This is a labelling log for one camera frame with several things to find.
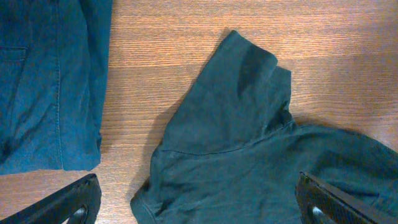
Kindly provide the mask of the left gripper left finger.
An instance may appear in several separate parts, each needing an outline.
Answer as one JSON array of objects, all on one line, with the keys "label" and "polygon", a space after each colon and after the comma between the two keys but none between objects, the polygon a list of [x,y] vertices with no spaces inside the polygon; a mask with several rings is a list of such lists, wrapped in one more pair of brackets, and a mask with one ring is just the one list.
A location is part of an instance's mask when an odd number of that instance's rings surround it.
[{"label": "left gripper left finger", "polygon": [[96,221],[101,189],[96,174],[88,174],[31,206],[1,220],[1,224],[76,223]]}]

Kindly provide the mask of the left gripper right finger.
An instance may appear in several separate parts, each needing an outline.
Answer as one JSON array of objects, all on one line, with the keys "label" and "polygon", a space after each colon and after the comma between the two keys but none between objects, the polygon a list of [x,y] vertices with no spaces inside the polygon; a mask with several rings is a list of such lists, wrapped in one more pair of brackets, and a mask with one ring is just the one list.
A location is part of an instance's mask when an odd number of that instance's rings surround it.
[{"label": "left gripper right finger", "polygon": [[304,224],[395,224],[397,218],[370,207],[323,180],[300,173],[295,198]]}]

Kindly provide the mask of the black t-shirt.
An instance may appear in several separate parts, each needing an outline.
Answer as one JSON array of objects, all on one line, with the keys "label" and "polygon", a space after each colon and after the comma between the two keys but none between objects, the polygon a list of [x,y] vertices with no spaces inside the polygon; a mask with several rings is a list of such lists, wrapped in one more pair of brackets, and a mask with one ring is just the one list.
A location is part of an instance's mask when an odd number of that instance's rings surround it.
[{"label": "black t-shirt", "polygon": [[273,54],[230,32],[168,122],[131,200],[136,220],[299,223],[300,172],[396,216],[396,152],[356,132],[297,124],[290,83]]}]

